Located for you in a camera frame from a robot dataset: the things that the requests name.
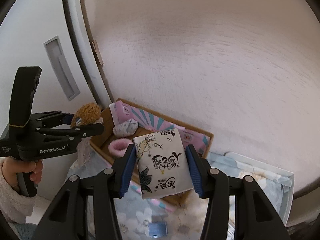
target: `pink and teal striped package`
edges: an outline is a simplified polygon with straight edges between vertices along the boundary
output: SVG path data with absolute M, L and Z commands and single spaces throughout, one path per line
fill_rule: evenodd
M 112 103 L 109 107 L 113 123 L 115 125 L 121 124 L 129 119 L 134 119 L 139 123 L 139 126 L 151 132 L 177 128 L 179 130 L 183 147 L 186 148 L 189 144 L 193 144 L 196 151 L 200 154 L 203 154 L 210 144 L 210 138 L 202 133 L 168 122 L 161 117 L 155 116 L 140 108 L 130 106 L 120 100 Z

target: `textured wall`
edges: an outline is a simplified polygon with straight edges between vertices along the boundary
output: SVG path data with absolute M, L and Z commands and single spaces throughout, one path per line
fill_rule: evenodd
M 304 0 L 85 0 L 114 98 L 215 134 L 211 150 L 320 176 L 320 24 Z

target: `pink hair tie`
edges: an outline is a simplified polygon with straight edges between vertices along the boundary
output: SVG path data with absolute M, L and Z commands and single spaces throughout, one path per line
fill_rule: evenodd
M 120 158 L 125 154 L 125 151 L 127 150 L 129 144 L 133 144 L 132 140 L 129 140 L 127 138 L 121 138 L 112 141 L 109 144 L 108 149 L 111 155 Z

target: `silver screw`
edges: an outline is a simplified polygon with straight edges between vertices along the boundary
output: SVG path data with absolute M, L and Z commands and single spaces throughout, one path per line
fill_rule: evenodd
M 244 179 L 247 181 L 247 182 L 253 182 L 253 177 L 247 175 L 244 177 Z
M 211 168 L 210 169 L 210 173 L 213 174 L 213 175 L 217 175 L 219 173 L 219 170 L 216 169 L 216 168 Z
M 77 175 L 71 175 L 70 178 L 69 178 L 69 180 L 70 180 L 71 182 L 74 182 L 74 181 L 76 181 L 77 179 L 78 179 L 78 176 L 77 176 Z
M 109 175 L 109 174 L 113 173 L 113 169 L 112 168 L 106 168 L 103 172 L 104 172 L 104 174 Z

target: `white fleece sleeve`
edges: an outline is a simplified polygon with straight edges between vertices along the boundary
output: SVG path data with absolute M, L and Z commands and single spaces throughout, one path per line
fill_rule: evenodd
M 12 189 L 2 174 L 3 162 L 4 158 L 0 158 L 0 209 L 7 221 L 25 224 L 26 217 L 32 214 L 35 198 L 21 196 Z

